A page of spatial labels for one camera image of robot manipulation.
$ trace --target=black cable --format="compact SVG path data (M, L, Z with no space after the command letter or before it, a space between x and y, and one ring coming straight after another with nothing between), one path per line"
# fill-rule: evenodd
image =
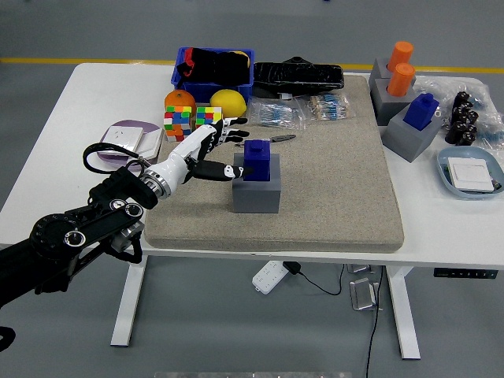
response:
M121 146L117 146L117 145L112 144L112 143L104 143L104 142L91 144L90 146L88 146L86 148L86 150L84 150L83 156L82 156L84 167L86 167L87 169L89 169L90 171L92 171L94 173L99 173L101 175L109 175L111 173L114 173L115 171L102 171L101 169L97 169L97 168L93 167L91 164L89 164L89 162L87 161L87 157L89 155L91 155L91 154L93 154L95 152L102 152L102 151L121 152L122 154L127 154L128 156L131 156L132 158L136 159L136 160L133 160L133 161L130 161L129 163L127 163L126 164L127 168L129 168L129 166L133 165L133 164L141 165L142 166L142 172L146 168L145 162L143 162L142 160L139 160L138 159L139 155L136 154L135 152L132 152L130 150L126 150L125 148L123 148Z
M365 366L365 378L368 378L369 374L369 360L371 359L371 346L372 346L372 338L375 335L376 325L378 324L378 313L380 311L380 288L381 288L381 280L384 278L384 267L381 267L380 274L380 283L378 283L378 289L376 290L376 316L375 316L375 324L372 327L371 338L369 339L369 349L368 349L368 362Z
M312 285L315 285L319 289L321 289L324 293L329 294L329 295L340 295L341 294L341 277L343 276L343 271L345 270L345 265L343 264L341 268L341 273L339 274L339 290L337 293L331 293L330 291L324 290L322 287L318 286L316 283L311 281L307 276L305 276L301 272L301 265L298 262L295 261L285 261L283 263L283 266L287 268L287 270L292 273L292 274L300 274L301 276L305 277L305 279L310 282Z

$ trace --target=plastic bag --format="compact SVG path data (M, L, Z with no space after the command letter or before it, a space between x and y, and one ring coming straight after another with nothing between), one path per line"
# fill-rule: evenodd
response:
M311 96L309 109L312 120L343 120L355 117L344 91L331 91Z
M504 150L504 124L500 113L480 113L475 146L487 150Z
M458 92L467 92L476 112L495 111L490 98L488 86L482 83L462 81L453 77L417 76L413 89L417 95L432 93L439 101L440 116L445 125L450 124L451 110Z
M251 97L247 105L246 117L251 124L301 131L307 125L307 109L306 102L300 98L277 100Z

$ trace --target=white table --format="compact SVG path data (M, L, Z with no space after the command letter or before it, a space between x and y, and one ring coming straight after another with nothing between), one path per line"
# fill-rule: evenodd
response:
M172 70L166 65L107 64L82 64L75 69L0 212L4 230L0 246L26 239L44 215L86 203L89 189L105 176L84 168L84 148L118 120L161 126L159 109L172 90ZM504 198L464 201L451 195L434 166L437 151L446 146L437 137L411 164L385 149L405 233L404 245L393 254L160 250L143 240L146 256L140 265L130 265L112 345L128 345L147 255L296 260L386 265L402 356L420 358L405 283L411 268L504 268L500 252L504 234L499 232ZM96 156L90 162L108 168Z

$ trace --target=yellow floor line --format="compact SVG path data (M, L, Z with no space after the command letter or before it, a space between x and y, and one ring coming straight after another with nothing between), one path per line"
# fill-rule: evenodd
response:
M126 65L174 65L175 61L136 59L81 59L57 57L0 57L0 63L20 65L79 65L81 63L117 63Z
M170 60L142 59L82 59L57 57L0 57L1 63L29 65L79 65L81 63L117 63L128 65L174 65ZM339 64L346 71L371 71L372 65ZM454 72L504 74L504 68L497 67L444 67L437 65L416 65L417 72Z

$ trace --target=white robotic hand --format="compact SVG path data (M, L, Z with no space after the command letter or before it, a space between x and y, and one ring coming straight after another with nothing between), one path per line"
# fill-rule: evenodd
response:
M213 148L226 142L239 143L249 135L233 124L245 124L246 118L227 118L215 124L204 124L192 132L168 156L168 159L151 165L140 176L159 198L167 198L177 187L191 177L213 181L229 181L252 173L252 169L206 161Z

